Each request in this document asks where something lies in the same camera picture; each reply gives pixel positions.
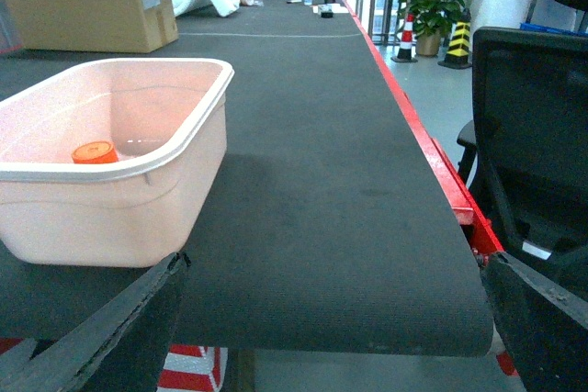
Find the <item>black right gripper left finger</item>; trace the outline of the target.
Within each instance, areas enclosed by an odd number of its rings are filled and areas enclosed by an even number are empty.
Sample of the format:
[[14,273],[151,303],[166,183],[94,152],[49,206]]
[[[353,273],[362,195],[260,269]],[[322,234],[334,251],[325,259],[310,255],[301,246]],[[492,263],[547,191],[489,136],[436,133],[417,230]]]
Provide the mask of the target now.
[[51,346],[19,343],[1,357],[2,390],[157,390],[190,265],[172,253]]

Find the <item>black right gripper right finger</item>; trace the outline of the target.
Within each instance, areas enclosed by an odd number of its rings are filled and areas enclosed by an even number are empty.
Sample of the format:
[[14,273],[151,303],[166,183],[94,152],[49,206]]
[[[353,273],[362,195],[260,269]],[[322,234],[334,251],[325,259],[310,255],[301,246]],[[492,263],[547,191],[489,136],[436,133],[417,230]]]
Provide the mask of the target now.
[[506,252],[481,271],[498,333],[528,391],[587,389],[587,302]]

